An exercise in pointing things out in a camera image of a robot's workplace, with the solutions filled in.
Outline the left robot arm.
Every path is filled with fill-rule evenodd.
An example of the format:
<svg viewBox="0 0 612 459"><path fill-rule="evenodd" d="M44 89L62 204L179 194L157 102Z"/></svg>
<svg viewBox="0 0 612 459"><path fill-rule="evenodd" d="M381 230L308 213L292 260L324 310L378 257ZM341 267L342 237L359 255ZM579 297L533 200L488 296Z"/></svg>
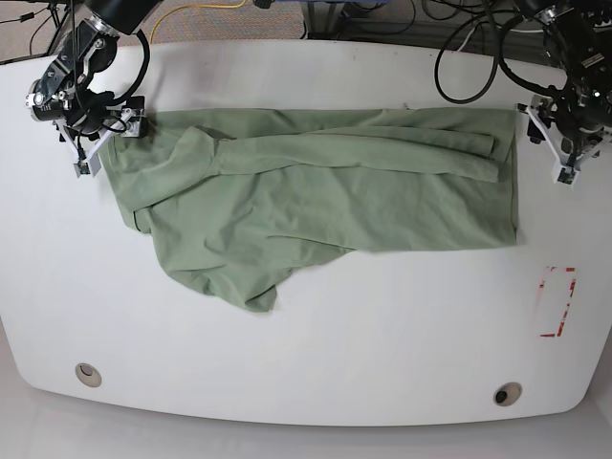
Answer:
<svg viewBox="0 0 612 459"><path fill-rule="evenodd" d="M521 111L531 142L554 155L552 179L573 186L587 160L611 140L611 3L517 1L524 19L542 25L547 55L566 75L561 89L533 90Z"/></svg>

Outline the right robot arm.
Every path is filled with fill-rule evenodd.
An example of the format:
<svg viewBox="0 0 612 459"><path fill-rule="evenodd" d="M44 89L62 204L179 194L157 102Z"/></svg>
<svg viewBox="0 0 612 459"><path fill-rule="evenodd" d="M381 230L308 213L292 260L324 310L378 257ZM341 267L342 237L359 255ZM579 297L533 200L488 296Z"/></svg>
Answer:
<svg viewBox="0 0 612 459"><path fill-rule="evenodd" d="M140 139L147 133L145 98L136 94L151 58L142 23L160 3L86 1L84 6L90 15L76 21L76 3L68 3L68 35L26 98L34 120L51 122L59 140L68 145L78 177L100 171L98 152L111 137ZM136 36L142 46L142 64L135 80L120 95L90 90L95 75L114 62L124 35Z"/></svg>

